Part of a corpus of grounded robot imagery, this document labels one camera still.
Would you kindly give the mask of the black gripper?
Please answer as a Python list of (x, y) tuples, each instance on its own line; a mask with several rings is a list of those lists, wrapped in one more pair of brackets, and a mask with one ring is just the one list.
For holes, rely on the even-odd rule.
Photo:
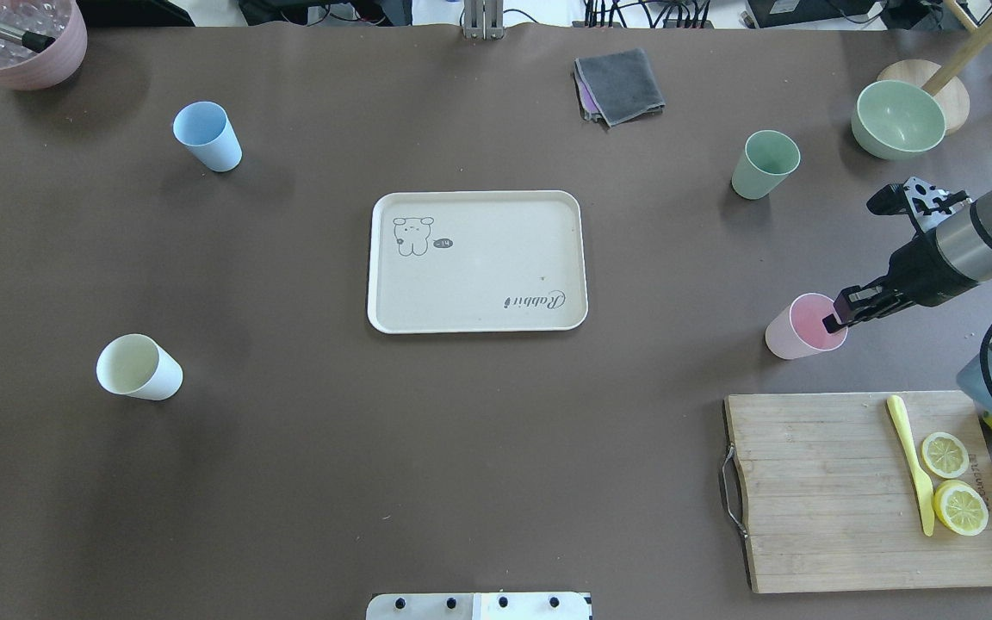
[(936, 232), (914, 236), (890, 256), (884, 276), (862, 287), (847, 287), (822, 319), (824, 330), (838, 333), (863, 321), (884, 318), (913, 305), (936, 307), (954, 297), (954, 270), (937, 245)]

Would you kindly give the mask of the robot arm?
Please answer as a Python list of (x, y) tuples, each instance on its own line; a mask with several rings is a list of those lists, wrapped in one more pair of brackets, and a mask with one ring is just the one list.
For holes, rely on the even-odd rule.
[[(873, 214), (907, 215), (914, 237), (890, 256), (886, 275), (841, 291), (823, 320), (827, 332), (905, 307), (936, 307), (992, 278), (992, 191), (972, 200), (910, 177), (886, 185), (866, 206)], [(957, 381), (992, 416), (992, 323)]]

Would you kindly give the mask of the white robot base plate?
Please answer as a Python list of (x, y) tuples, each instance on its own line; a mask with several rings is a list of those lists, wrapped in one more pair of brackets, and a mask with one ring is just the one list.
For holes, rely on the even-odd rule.
[(591, 596), (581, 592), (383, 593), (371, 598), (366, 619), (591, 619)]

